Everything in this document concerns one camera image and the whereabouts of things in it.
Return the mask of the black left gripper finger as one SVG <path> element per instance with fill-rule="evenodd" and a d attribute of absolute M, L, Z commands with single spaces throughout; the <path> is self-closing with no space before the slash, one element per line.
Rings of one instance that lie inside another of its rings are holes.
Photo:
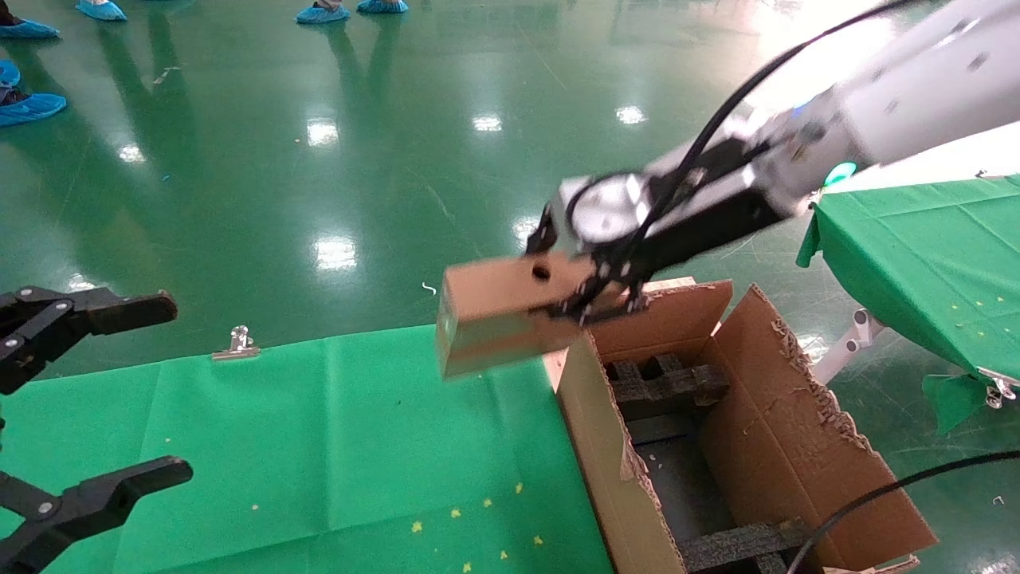
<path fill-rule="evenodd" d="M 194 470 L 164 455 L 81 481 L 54 495 L 11 474 L 1 474 L 1 505 L 22 523 L 1 541 L 4 573 L 41 573 L 76 542 L 123 527 L 139 499 L 182 486 Z"/>
<path fill-rule="evenodd" d="M 178 316 L 165 291 L 120 297 L 107 288 L 56 292 L 22 286 L 1 297 L 1 392 L 13 395 L 87 336 L 106 336 Z"/>

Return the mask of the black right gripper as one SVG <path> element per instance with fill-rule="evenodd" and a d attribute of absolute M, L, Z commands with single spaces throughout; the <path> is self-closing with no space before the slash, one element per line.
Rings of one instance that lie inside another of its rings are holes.
<path fill-rule="evenodd" d="M 728 196 L 710 191 L 663 214 L 640 240 L 627 236 L 602 254 L 593 275 L 558 304 L 558 317 L 577 324 L 597 324 L 648 309 L 644 277 L 685 264 L 802 213 L 802 201 L 772 199 L 751 187 Z M 547 254 L 559 239 L 555 210 L 547 203 L 536 229 L 526 238 L 526 254 Z"/>

